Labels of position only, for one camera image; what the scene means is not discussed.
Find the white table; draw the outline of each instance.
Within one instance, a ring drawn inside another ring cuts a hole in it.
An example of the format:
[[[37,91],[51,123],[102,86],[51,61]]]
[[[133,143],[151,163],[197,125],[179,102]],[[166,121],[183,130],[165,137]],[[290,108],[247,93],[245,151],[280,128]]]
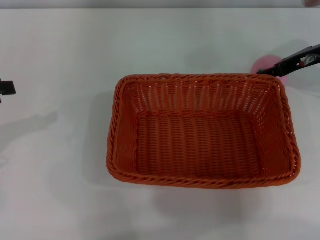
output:
[[[279,187],[122,183],[106,167],[117,82],[247,73],[320,44],[319,9],[0,10],[1,240],[301,240],[320,231],[320,69],[286,86],[302,157]]]

